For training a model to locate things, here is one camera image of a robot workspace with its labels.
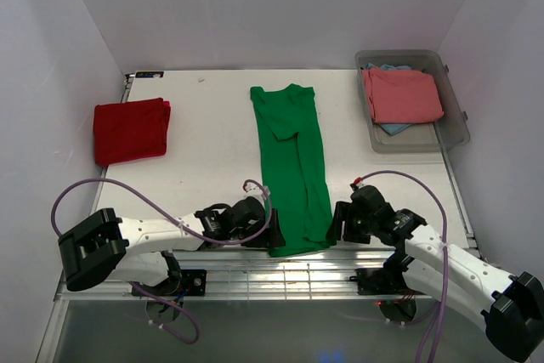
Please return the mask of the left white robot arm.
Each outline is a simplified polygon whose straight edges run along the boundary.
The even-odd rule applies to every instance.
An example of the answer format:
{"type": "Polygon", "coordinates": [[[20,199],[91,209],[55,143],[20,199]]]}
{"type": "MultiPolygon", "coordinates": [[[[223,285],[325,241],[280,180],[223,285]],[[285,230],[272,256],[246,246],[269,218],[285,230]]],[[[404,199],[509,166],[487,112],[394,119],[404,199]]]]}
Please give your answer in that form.
{"type": "Polygon", "coordinates": [[[103,208],[61,235],[58,243],[71,292],[111,280],[134,281],[148,292],[171,296],[184,279],[173,252],[222,247],[227,241],[265,249],[286,245],[277,210],[267,211],[256,196],[233,206],[214,204],[176,223],[120,218],[103,208]]]}

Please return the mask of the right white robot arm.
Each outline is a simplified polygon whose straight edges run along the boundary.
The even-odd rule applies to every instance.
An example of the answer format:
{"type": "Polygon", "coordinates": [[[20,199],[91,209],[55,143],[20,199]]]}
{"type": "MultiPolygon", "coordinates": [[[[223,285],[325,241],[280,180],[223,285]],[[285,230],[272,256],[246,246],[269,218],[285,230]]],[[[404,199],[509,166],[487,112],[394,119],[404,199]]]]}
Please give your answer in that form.
{"type": "Polygon", "coordinates": [[[405,290],[445,301],[484,331],[510,360],[525,362],[543,341],[543,285],[532,274],[511,274],[445,244],[426,220],[393,210],[379,190],[356,184],[339,201],[329,236],[358,244],[376,237],[393,247],[382,267],[360,268],[352,281],[361,294],[399,295],[405,290]]]}

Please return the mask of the green t-shirt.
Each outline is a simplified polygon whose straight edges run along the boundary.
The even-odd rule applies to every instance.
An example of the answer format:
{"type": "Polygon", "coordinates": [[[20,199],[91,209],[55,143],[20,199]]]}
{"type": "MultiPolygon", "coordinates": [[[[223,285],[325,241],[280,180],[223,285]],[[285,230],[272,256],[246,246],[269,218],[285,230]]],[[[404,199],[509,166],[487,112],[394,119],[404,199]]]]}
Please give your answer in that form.
{"type": "Polygon", "coordinates": [[[326,237],[332,204],[320,125],[311,87],[291,84],[278,91],[250,88],[260,149],[261,174],[278,212],[286,245],[274,258],[318,252],[336,244],[326,237]]]}

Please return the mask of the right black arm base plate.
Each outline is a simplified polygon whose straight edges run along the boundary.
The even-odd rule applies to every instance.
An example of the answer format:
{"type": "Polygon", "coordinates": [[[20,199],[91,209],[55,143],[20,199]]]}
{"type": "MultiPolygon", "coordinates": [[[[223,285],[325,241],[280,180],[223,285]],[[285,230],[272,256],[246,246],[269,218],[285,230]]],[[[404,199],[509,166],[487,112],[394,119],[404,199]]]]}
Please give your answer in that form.
{"type": "Polygon", "coordinates": [[[434,278],[432,273],[408,267],[358,268],[348,278],[359,295],[409,295],[424,294],[423,285],[434,278]]]}

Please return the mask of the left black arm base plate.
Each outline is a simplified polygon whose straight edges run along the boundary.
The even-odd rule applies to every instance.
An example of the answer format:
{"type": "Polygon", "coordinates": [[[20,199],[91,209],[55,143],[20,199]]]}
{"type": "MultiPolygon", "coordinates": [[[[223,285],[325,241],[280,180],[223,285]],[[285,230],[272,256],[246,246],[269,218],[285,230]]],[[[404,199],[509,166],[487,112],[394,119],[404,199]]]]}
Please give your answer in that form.
{"type": "Polygon", "coordinates": [[[159,297],[195,296],[206,293],[207,271],[205,269],[182,269],[156,286],[138,284],[145,291],[159,297]]]}

